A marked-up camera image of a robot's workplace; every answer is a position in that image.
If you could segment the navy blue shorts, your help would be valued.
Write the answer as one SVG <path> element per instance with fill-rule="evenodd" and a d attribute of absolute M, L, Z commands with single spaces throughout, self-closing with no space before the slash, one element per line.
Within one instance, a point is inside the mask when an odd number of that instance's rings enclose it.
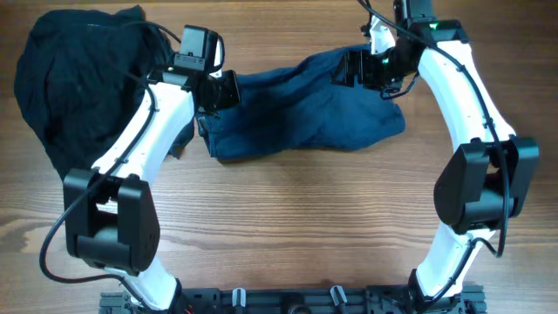
<path fill-rule="evenodd" d="M 345 46 L 311 55 L 294 67 L 240 75 L 242 101 L 216 115 L 196 115 L 199 135 L 217 160 L 260 158 L 294 149 L 357 151 L 405 130 L 400 107 L 361 86 L 330 76 Z"/>

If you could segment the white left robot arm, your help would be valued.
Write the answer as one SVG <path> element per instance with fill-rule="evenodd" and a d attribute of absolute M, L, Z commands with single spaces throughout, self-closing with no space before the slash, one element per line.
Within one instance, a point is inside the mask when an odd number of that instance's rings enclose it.
<path fill-rule="evenodd" d="M 221 35 L 187 25 L 180 49 L 140 83 L 145 95 L 112 146 L 63 184 L 68 253 L 126 289 L 141 313 L 189 313 L 180 281 L 157 257 L 160 225 L 151 185 L 180 132 L 197 113 L 214 115 L 241 101 L 236 75 L 222 69 Z"/>

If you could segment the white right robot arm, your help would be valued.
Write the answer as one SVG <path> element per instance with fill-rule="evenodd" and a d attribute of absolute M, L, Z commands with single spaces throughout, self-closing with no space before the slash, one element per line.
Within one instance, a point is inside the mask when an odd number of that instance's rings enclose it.
<path fill-rule="evenodd" d="M 469 38 L 457 20 L 435 17 L 429 1 L 397 1 L 388 19 L 363 2 L 367 48 L 345 53 L 331 81 L 406 95 L 418 79 L 436 99 L 453 145 L 433 200 L 439 226 L 402 296 L 409 313 L 443 312 L 465 299 L 463 281 L 480 249 L 503 255 L 508 224 L 522 211 L 539 160 L 531 138 L 519 137 L 478 74 Z"/>

